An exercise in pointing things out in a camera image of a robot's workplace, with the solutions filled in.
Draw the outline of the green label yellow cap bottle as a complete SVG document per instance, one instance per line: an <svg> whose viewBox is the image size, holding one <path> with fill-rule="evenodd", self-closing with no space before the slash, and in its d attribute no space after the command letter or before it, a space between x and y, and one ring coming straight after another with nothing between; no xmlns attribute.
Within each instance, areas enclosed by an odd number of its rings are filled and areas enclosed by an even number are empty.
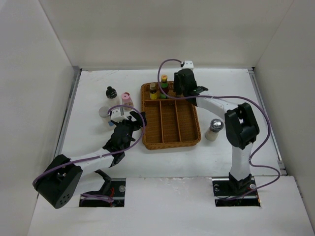
<svg viewBox="0 0 315 236"><path fill-rule="evenodd" d="M162 91L165 94L168 94L169 87L168 87L168 76L167 75L165 75L165 74L161 75L160 85L161 85ZM163 92L160 92L160 99L167 99L167 96Z"/></svg>

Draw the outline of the yellow label oil bottle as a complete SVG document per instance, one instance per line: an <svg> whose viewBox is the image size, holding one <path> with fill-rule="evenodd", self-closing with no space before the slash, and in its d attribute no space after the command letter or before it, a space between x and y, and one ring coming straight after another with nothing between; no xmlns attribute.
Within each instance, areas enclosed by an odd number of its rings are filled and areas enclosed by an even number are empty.
<svg viewBox="0 0 315 236"><path fill-rule="evenodd" d="M150 90L150 99L151 100L157 100L158 94L157 94L156 84L150 83L149 90Z"/></svg>

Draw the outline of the silver lid peppercorn jar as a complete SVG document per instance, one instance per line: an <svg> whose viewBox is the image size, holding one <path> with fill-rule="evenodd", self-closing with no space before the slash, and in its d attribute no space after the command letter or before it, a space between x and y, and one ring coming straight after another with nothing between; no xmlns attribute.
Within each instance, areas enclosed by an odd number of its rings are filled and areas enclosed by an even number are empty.
<svg viewBox="0 0 315 236"><path fill-rule="evenodd" d="M123 109L122 106L118 106L109 111L109 107L103 106L99 109L98 114L102 118L103 123L110 129L114 129L116 127L117 122L111 121L111 111L113 109Z"/></svg>

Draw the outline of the clear lid salt grinder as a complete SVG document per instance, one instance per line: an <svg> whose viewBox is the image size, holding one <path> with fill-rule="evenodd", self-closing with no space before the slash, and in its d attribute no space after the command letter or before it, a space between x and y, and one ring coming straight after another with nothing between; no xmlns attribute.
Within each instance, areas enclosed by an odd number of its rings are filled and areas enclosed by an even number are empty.
<svg viewBox="0 0 315 236"><path fill-rule="evenodd" d="M219 132L224 128L224 122L220 119L211 120L210 127L205 133L205 138L209 141L215 141Z"/></svg>

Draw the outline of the black cap pepper bottle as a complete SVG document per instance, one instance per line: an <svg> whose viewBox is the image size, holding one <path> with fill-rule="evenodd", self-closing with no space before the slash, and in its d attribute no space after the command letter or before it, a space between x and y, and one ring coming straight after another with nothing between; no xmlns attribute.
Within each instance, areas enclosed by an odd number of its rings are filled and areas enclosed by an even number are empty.
<svg viewBox="0 0 315 236"><path fill-rule="evenodd" d="M169 94L174 94L175 93L175 91L174 91L174 83L170 82L168 84L168 87L169 87Z"/></svg>

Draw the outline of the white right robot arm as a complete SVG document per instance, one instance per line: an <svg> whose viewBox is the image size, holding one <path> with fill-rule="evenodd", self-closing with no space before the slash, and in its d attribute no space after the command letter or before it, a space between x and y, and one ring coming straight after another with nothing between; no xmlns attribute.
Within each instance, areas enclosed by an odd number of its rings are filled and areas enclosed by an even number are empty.
<svg viewBox="0 0 315 236"><path fill-rule="evenodd" d="M228 189L233 194L241 194L246 189L245 181L251 178L249 157L259 134L251 106L248 103L237 105L210 96L207 88L197 85L191 69L181 69L174 73L173 88L177 95L184 96L194 106L223 119L226 137L232 145Z"/></svg>

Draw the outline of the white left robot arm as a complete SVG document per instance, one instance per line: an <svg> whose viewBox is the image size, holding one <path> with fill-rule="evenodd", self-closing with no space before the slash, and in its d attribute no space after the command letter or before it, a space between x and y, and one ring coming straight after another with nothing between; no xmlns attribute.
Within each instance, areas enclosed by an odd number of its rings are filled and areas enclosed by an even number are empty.
<svg viewBox="0 0 315 236"><path fill-rule="evenodd" d="M115 129L98 151L68 158L63 154L56 156L47 169L33 181L33 187L49 204L59 209L64 207L76 192L79 180L85 175L96 173L102 178L94 183L94 191L82 193L81 207L122 207L123 193L103 169L118 165L125 157L125 151L139 141L133 138L137 130L146 128L146 113L131 111L130 115L114 122Z"/></svg>

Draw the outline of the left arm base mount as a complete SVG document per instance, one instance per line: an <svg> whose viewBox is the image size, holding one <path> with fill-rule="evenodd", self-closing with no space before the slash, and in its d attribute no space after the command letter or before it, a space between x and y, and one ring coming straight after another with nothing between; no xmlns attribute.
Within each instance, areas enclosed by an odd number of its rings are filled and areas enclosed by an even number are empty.
<svg viewBox="0 0 315 236"><path fill-rule="evenodd" d="M126 179L111 178L102 170L95 173L102 177L102 186L95 191L82 193L79 207L124 207Z"/></svg>

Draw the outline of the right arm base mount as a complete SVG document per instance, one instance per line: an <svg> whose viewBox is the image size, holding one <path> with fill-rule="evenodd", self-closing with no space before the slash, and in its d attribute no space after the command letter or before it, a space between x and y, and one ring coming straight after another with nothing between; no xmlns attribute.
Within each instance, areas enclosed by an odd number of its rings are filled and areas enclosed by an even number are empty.
<svg viewBox="0 0 315 236"><path fill-rule="evenodd" d="M217 207L260 207L256 182L251 175L237 181L229 174L229 177L213 178L212 184Z"/></svg>

